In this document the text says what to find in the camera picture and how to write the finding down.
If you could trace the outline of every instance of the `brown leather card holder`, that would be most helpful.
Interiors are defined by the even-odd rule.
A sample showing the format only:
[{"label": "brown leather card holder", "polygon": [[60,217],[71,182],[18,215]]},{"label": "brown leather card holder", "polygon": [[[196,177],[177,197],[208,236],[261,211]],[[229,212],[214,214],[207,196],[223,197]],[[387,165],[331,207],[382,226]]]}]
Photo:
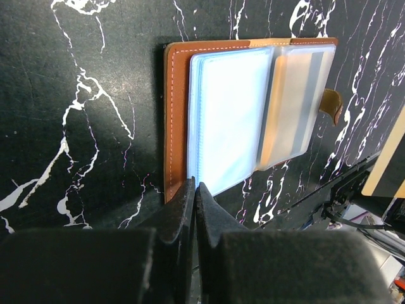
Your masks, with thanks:
[{"label": "brown leather card holder", "polygon": [[[190,59],[194,54],[305,44],[337,44],[336,38],[268,38],[237,41],[175,42],[165,50],[165,203],[171,200],[186,179],[187,105]],[[342,101],[338,93],[325,91],[320,110],[334,124],[339,120]]]}]

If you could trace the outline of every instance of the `wire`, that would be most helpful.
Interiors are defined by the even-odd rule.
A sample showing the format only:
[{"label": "wire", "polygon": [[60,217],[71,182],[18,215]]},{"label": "wire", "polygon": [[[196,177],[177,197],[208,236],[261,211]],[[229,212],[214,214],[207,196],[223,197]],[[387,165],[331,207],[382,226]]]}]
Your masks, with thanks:
[{"label": "wire", "polygon": [[387,250],[396,257],[400,258],[401,260],[405,260],[405,252],[396,248],[393,244],[386,243],[384,240],[379,239],[375,236],[372,236],[367,230],[359,229],[359,231],[370,241],[373,241],[375,244],[379,245],[381,248]]},{"label": "wire", "polygon": [[191,274],[195,274],[199,269],[200,269],[200,265],[195,266],[195,267],[191,270]]},{"label": "wire", "polygon": [[351,222],[350,220],[346,220],[344,218],[338,217],[335,214],[333,214],[329,208],[325,208],[323,210],[325,212],[325,215],[330,218],[331,220],[334,220],[335,222],[340,222],[345,225],[349,225],[358,229],[378,229],[378,230],[386,230],[386,231],[393,231],[394,229],[391,226],[388,225],[361,225],[361,224],[356,224]]}]

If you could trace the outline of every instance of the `card holder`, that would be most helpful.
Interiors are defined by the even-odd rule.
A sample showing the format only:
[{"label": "card holder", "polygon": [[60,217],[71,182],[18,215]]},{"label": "card holder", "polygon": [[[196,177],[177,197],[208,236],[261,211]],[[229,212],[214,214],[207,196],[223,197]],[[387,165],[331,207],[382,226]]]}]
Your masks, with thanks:
[{"label": "card holder", "polygon": [[[267,46],[307,46],[335,44],[329,38],[267,38],[237,41],[174,42],[165,49],[165,151],[164,185],[167,203],[187,177],[187,119],[190,59],[195,54],[238,51]],[[337,92],[325,90],[320,110],[328,113],[337,124],[342,101]]]},{"label": "card holder", "polygon": [[258,170],[306,152],[334,53],[333,44],[276,48]]},{"label": "card holder", "polygon": [[216,195],[256,168],[274,47],[194,55],[187,178]]},{"label": "card holder", "polygon": [[332,44],[194,55],[187,177],[216,195],[256,169],[303,154],[334,52]]}]

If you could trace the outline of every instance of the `leather strap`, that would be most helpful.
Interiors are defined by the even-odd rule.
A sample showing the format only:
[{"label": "leather strap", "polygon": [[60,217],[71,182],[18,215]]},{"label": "leather strap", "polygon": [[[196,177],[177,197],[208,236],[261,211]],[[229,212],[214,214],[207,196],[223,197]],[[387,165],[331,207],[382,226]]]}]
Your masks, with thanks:
[{"label": "leather strap", "polygon": [[337,125],[340,114],[343,110],[343,102],[340,94],[334,90],[325,89],[323,91],[319,110],[329,114],[333,125]]}]

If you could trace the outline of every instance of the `black marble surface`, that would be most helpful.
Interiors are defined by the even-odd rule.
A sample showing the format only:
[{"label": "black marble surface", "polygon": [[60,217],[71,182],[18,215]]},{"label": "black marble surface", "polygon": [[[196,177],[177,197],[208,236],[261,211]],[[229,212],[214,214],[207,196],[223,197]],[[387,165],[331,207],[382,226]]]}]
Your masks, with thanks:
[{"label": "black marble surface", "polygon": [[0,238],[130,228],[163,203],[163,50],[173,41],[337,37],[305,155],[216,199],[249,228],[382,148],[405,96],[403,1],[32,0],[0,3]]}]

